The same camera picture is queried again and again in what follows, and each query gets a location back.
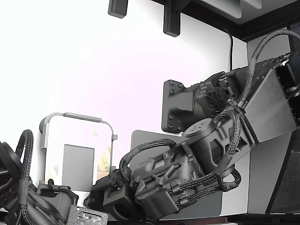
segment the white wall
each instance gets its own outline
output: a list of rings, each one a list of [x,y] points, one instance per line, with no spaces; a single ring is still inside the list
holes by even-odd
[[[108,121],[119,139],[113,164],[131,134],[161,132],[166,80],[185,86],[228,71],[227,34],[182,15],[181,35],[163,33],[163,6],[130,0],[127,16],[107,13],[109,0],[0,2],[0,140],[15,149],[34,133],[31,177],[43,179],[39,123],[53,112]],[[247,65],[246,43],[234,39],[233,67]]]
[[[253,52],[255,51],[256,47],[259,45],[261,40],[265,36],[258,37],[252,41],[249,41],[247,43],[247,51],[248,51],[248,60],[250,61]],[[281,55],[284,55],[286,53],[289,53],[291,51],[290,48],[290,41],[289,37],[287,35],[280,35],[275,38],[273,38],[263,49],[261,54],[259,55],[258,62],[272,59]]]

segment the white frame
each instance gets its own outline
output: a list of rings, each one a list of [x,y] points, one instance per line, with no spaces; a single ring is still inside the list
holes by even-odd
[[[100,156],[104,153],[109,156],[111,144],[112,130],[104,123],[54,116],[49,122],[45,162],[45,183],[51,178],[54,180],[55,185],[62,185],[61,168],[63,167],[64,147],[65,145],[73,145],[95,150],[92,181],[92,185],[94,185],[98,180],[98,164]],[[110,157],[106,160],[108,166],[110,166]],[[104,175],[108,175],[108,173],[109,172],[103,171]],[[89,192],[73,192],[79,195],[77,205],[84,207],[83,201],[88,196]]]

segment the robotic arm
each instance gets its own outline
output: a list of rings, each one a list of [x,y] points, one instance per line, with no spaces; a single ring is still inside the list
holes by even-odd
[[[296,130],[300,119],[300,57],[289,53],[256,63],[265,44],[289,30],[268,35],[249,67],[217,73],[185,88],[164,83],[162,130],[182,133],[181,142],[162,139],[137,146],[120,168],[98,180],[85,199],[88,208],[110,213],[120,224],[160,218],[241,182],[234,164],[260,143]],[[145,159],[132,171],[130,160],[159,146],[169,150]],[[232,174],[235,181],[223,182]]]

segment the circuit board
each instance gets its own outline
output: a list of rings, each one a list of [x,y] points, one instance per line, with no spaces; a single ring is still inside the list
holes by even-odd
[[[67,225],[107,225],[108,214],[71,205]]]

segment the shelf bracket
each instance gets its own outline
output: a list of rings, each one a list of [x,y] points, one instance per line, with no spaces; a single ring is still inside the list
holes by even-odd
[[[165,0],[164,33],[172,37],[180,34],[180,13],[191,0]]]
[[[128,0],[109,0],[108,14],[124,18],[127,14]]]

